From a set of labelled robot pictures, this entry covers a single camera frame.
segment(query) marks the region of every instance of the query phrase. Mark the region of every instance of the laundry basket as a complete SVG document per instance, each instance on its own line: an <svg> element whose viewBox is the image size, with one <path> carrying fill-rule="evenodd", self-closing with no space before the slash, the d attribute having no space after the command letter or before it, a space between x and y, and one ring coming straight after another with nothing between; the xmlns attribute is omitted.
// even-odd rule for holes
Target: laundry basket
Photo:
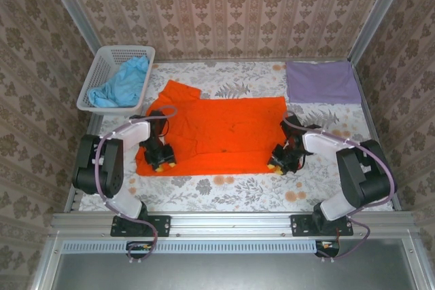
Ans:
<svg viewBox="0 0 435 290"><path fill-rule="evenodd" d="M79 98L77 99L77 108L84 111L90 111L97 115L136 115L142 112L143 98L150 80L151 67L154 61L156 51L153 47L147 46L104 46L97 51L89 73L86 76ZM146 56L149 62L147 75L143 83L141 97L134 107L110 107L97 108L90 104L88 90L105 83L112 78L120 68L123 62L132 57Z"/></svg>

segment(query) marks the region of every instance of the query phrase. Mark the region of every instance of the black mounting bracket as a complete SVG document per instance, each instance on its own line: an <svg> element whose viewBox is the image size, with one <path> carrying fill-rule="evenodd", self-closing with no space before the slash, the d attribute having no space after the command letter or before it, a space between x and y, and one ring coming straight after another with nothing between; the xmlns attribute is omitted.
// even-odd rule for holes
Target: black mounting bracket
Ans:
<svg viewBox="0 0 435 290"><path fill-rule="evenodd" d="M337 230L340 236L353 236L352 223L346 217L330 223L327 229L321 231L316 227L312 214L290 215L293 237L337 236Z"/></svg>
<svg viewBox="0 0 435 290"><path fill-rule="evenodd" d="M147 222L151 223L157 229L158 237L169 237L171 230L170 215L149 215ZM142 223L125 220L115 216L110 229L112 237L152 237L150 227Z"/></svg>

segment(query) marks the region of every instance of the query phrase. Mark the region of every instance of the purple cloth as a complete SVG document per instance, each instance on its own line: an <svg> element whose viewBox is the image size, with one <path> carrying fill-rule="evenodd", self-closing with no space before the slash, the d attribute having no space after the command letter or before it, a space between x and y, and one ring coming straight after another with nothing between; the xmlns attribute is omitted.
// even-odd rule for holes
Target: purple cloth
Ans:
<svg viewBox="0 0 435 290"><path fill-rule="evenodd" d="M291 103L361 103L350 62L287 62L287 95Z"/></svg>

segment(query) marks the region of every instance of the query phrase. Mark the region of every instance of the orange shirt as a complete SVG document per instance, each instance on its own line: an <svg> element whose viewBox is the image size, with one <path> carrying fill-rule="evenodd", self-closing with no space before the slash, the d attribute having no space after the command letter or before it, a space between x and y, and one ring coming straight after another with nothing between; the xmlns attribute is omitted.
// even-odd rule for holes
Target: orange shirt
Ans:
<svg viewBox="0 0 435 290"><path fill-rule="evenodd" d="M279 126L286 111L284 97L200 99L197 88L170 80L148 112L174 105L165 141L177 165L156 173L146 163L144 149L136 155L137 174L143 176L222 175L270 173L268 159L284 141Z"/></svg>

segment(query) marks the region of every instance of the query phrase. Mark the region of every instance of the blue cloth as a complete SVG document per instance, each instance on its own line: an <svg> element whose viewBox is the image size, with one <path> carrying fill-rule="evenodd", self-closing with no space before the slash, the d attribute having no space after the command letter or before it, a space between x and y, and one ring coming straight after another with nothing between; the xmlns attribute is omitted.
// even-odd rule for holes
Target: blue cloth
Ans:
<svg viewBox="0 0 435 290"><path fill-rule="evenodd" d="M141 97L148 71L148 59L133 57L107 82L88 90L88 98L95 107L134 107Z"/></svg>

